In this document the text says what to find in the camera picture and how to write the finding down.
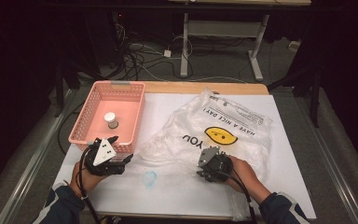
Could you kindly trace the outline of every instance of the white cap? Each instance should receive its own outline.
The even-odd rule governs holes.
[[[113,122],[116,119],[116,114],[113,112],[106,113],[104,119],[106,122]]]

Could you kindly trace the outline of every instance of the dark background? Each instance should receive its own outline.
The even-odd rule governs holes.
[[[340,13],[271,15],[265,39],[273,41],[285,36],[302,40],[288,76],[314,62],[315,69],[322,68],[322,87],[358,151],[358,0],[312,1],[316,7],[345,3],[348,5]],[[178,35],[182,30],[182,16],[177,13],[126,12],[123,15],[126,29],[148,32],[159,36],[161,41],[170,41],[172,34]],[[208,18],[207,14],[198,16]],[[221,17],[249,20],[260,15],[222,14]],[[73,87],[76,71],[99,72],[98,64],[103,57],[98,46],[93,47],[92,35],[103,31],[98,35],[112,36],[105,30],[106,26],[92,30],[91,24],[107,25],[107,21],[95,11],[62,13],[45,10],[35,1],[0,0],[0,173],[49,107],[48,93],[54,87],[58,63],[71,61],[78,65],[63,73]],[[74,38],[81,45],[81,56]],[[288,85],[307,86],[311,78],[310,71]]]

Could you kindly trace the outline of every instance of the floor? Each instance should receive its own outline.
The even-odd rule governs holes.
[[[193,38],[192,41],[193,52],[189,57],[192,76],[189,78],[178,77],[179,60],[158,60],[167,46],[149,41],[137,42],[131,46],[134,50],[132,55],[137,56],[136,61],[143,61],[143,69],[140,69],[139,73],[131,70],[129,58],[127,73],[123,71],[115,79],[134,80],[138,77],[138,80],[256,83],[246,56],[246,50],[252,48],[254,40]],[[287,48],[289,43],[289,40],[282,39],[262,44],[257,57],[264,76],[261,83],[268,85],[285,77],[296,55]],[[172,44],[171,49],[172,58],[180,57],[177,47]],[[114,69],[105,64],[101,68],[102,75]],[[50,109],[19,146],[1,174],[0,223],[30,223],[43,207],[48,190],[64,158],[62,152],[69,147],[66,139],[76,118],[71,111],[86,98],[90,90],[88,77],[85,74],[80,76],[82,87],[66,93],[65,108],[58,118],[54,118],[54,92],[51,94],[53,103]],[[358,223],[358,156],[324,91],[321,90],[319,129],[313,128],[308,119],[307,97],[295,98],[290,87],[277,88],[270,94],[274,96],[280,111],[316,212],[317,219],[311,220],[310,223]],[[23,192],[18,193],[14,189],[23,189]],[[122,219],[119,223],[148,221],[124,217]],[[175,222],[179,221],[210,223],[202,220]],[[172,223],[164,219],[152,222]],[[93,223],[90,214],[82,214],[81,223]]]

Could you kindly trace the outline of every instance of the small cylinder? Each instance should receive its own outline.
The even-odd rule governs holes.
[[[113,112],[106,113],[104,116],[104,120],[107,122],[107,126],[110,129],[115,129],[118,126],[118,122],[116,120],[116,114]]]

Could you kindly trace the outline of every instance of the gray carpet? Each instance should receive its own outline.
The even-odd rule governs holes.
[[[251,67],[248,65],[245,50],[252,46],[253,42],[245,40],[238,47],[227,47],[216,49],[208,56],[200,57],[205,51],[195,50],[190,57],[193,67],[193,77],[190,79],[200,79],[207,77],[220,77],[215,79],[204,79],[210,82],[236,82],[233,79],[222,77],[232,77],[245,82],[253,83],[255,79]],[[289,41],[283,39],[273,45],[264,43],[259,52],[258,61],[262,73],[265,77],[264,84],[269,84],[284,77],[295,54],[287,50]],[[153,49],[162,51],[164,48],[153,45]],[[147,60],[153,60],[157,56],[145,55]],[[175,73],[179,74],[179,62],[172,61]],[[153,74],[152,77],[146,71],[139,74],[140,80],[156,80],[157,78],[166,80],[180,80],[172,76],[172,66],[169,63],[157,64],[148,69]],[[67,111],[72,111],[77,105],[87,97],[90,84],[83,81],[82,88],[76,93],[76,98],[71,104],[67,104]],[[310,192],[317,219],[310,223],[354,223],[351,213],[346,207],[340,196],[337,181],[331,172],[323,151],[321,150],[320,140],[315,136],[315,130],[310,126],[307,115],[304,113],[304,105],[308,105],[309,99],[295,98],[290,88],[278,88],[271,92],[280,111],[282,122],[289,138],[292,149],[295,153],[301,174],[304,177],[306,186]],[[0,214],[7,203],[13,189],[19,182],[24,169],[33,157],[35,150],[39,147],[42,139],[48,133],[55,112],[55,105],[52,105],[46,115],[34,127],[27,139],[23,141],[16,153],[6,166],[5,171],[0,176]],[[62,126],[60,134],[62,148],[67,149],[69,143],[67,137],[76,120],[76,115],[72,115]],[[325,144],[337,163],[339,173],[344,178],[345,183],[351,189],[352,196],[358,204],[358,155],[355,152],[351,141],[345,134],[343,127],[328,98],[321,90],[319,124],[317,130],[321,134]],[[20,202],[18,213],[11,220],[12,223],[30,223],[37,216],[46,200],[48,190],[51,187],[56,174],[59,171],[64,156],[60,151],[57,135],[48,144],[46,158],[41,161],[40,169],[26,192],[23,202]],[[88,214],[82,214],[82,223],[93,223]]]

